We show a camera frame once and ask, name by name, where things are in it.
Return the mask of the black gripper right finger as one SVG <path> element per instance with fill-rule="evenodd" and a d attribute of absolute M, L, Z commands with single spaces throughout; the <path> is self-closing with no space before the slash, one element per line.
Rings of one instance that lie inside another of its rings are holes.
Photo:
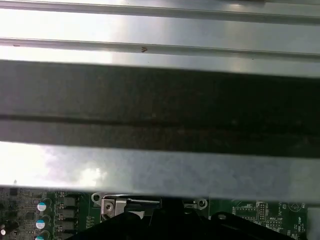
<path fill-rule="evenodd" d="M 172 201 L 174 240 L 306 240 L 304 203 L 264 200 Z"/>

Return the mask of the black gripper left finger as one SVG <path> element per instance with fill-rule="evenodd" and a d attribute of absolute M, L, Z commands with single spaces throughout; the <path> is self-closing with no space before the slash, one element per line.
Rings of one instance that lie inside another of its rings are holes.
<path fill-rule="evenodd" d="M 113 208 L 102 208 L 106 220 L 72 236 L 73 240 L 168 240 L 172 199 L 167 197 L 117 197 Z"/>

